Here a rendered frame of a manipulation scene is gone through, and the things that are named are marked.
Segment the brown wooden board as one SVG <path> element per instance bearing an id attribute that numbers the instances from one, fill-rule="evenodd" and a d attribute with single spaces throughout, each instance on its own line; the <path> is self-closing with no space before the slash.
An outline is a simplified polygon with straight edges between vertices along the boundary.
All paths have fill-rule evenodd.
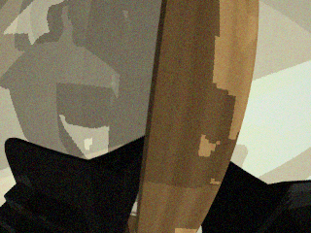
<path id="1" fill-rule="evenodd" d="M 135 233 L 197 233 L 248 105 L 259 0 L 162 0 Z"/>

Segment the brown wooden post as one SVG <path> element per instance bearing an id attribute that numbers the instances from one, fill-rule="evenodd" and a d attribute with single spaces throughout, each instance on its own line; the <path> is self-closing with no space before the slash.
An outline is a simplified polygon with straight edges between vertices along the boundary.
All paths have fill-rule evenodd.
<path id="1" fill-rule="evenodd" d="M 125 228 L 123 233 L 135 233 L 136 216 L 129 215 L 128 222 L 125 223 Z"/>

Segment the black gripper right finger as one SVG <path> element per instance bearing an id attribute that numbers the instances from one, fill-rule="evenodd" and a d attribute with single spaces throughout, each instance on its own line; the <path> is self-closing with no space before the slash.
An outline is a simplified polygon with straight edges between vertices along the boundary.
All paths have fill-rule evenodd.
<path id="1" fill-rule="evenodd" d="M 311 180 L 265 183 L 229 162 L 202 233 L 264 233 L 283 211 L 311 205 Z"/>

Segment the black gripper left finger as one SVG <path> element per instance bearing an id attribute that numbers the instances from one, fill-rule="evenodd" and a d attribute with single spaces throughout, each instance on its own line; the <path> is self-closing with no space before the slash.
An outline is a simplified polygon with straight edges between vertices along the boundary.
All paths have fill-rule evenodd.
<path id="1" fill-rule="evenodd" d="M 16 183 L 83 211 L 89 233 L 123 233 L 139 193 L 144 136 L 86 160 L 11 137 L 4 152 Z"/>

